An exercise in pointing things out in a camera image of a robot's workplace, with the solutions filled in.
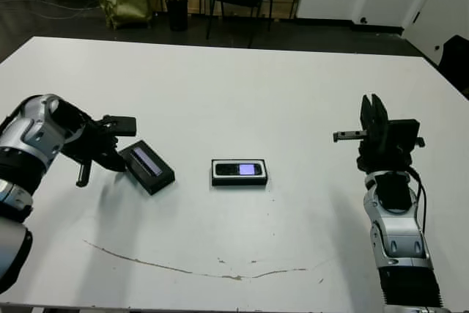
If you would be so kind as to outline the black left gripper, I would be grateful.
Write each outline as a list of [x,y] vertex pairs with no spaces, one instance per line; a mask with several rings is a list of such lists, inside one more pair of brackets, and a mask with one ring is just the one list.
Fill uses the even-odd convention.
[[124,158],[115,150],[117,143],[117,137],[106,136],[103,120],[91,119],[76,140],[64,145],[62,154],[80,165],[78,187],[87,186],[93,161],[113,172],[126,171]]

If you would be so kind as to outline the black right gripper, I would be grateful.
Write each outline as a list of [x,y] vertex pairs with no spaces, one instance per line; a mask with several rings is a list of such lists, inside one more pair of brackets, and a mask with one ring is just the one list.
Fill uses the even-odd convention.
[[[372,123],[377,135],[369,133]],[[388,126],[388,112],[377,95],[372,95],[372,104],[364,95],[361,103],[360,121],[363,130],[337,131],[333,141],[359,140],[357,167],[365,173],[378,171],[402,171],[411,163],[413,144],[406,139],[384,133]]]

